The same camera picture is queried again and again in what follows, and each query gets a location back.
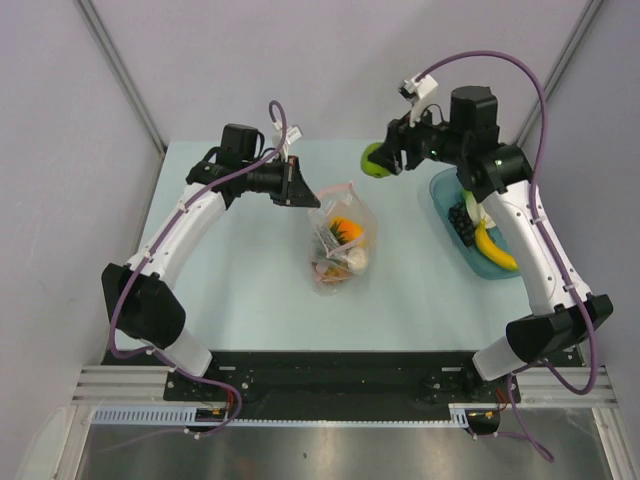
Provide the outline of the green round fruit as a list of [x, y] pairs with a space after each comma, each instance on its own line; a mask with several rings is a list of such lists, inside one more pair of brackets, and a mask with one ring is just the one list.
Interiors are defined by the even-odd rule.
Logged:
[[360, 159], [360, 168], [364, 174], [373, 178], [384, 178], [391, 172], [376, 161], [376, 152], [382, 146], [381, 142], [369, 144], [363, 151]]

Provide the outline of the yellow toy mango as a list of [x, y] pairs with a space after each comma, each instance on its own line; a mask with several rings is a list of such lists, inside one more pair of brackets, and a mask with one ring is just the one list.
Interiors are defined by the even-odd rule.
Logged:
[[353, 242], [363, 234], [363, 228], [358, 223], [340, 216], [329, 222], [329, 229], [340, 245]]

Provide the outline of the orange toy pineapple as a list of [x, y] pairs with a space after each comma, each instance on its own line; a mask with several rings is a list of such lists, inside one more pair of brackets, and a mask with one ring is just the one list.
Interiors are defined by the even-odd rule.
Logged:
[[346, 251], [339, 250], [340, 247], [341, 244], [328, 227], [318, 226], [314, 229], [309, 263], [318, 285], [337, 285], [353, 277]]

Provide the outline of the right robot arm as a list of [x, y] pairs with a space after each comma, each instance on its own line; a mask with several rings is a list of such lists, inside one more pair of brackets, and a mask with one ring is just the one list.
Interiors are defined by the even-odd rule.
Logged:
[[571, 266], [533, 198], [533, 172], [524, 152], [499, 141], [498, 102], [490, 88], [463, 86], [451, 93], [448, 120], [434, 123], [431, 88], [402, 86], [410, 111], [390, 121], [384, 141], [363, 155], [398, 175], [425, 159], [455, 166], [462, 187], [496, 223], [524, 282], [530, 315], [509, 322], [505, 334], [476, 352], [461, 376], [463, 393], [484, 401], [497, 378], [587, 340], [613, 312], [608, 295], [595, 295]]

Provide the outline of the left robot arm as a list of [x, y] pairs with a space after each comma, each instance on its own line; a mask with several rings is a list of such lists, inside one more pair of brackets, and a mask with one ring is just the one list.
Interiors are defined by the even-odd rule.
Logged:
[[214, 397], [220, 374], [212, 353], [189, 332], [186, 312], [173, 289], [185, 262], [204, 234], [246, 192], [266, 194], [284, 207], [317, 208], [291, 144], [302, 136], [296, 125], [275, 122], [273, 146], [259, 155], [263, 134], [228, 124], [220, 145], [212, 147], [186, 177], [176, 206], [159, 230], [122, 265], [109, 264], [101, 281], [112, 332], [122, 332], [159, 352], [188, 373], [186, 387], [197, 398]]

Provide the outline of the clear zip top bag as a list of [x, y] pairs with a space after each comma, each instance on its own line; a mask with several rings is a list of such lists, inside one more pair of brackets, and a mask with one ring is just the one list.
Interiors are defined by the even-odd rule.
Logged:
[[308, 263], [316, 289], [333, 293], [369, 270], [378, 224], [353, 182], [327, 187], [317, 197], [320, 206], [308, 211]]

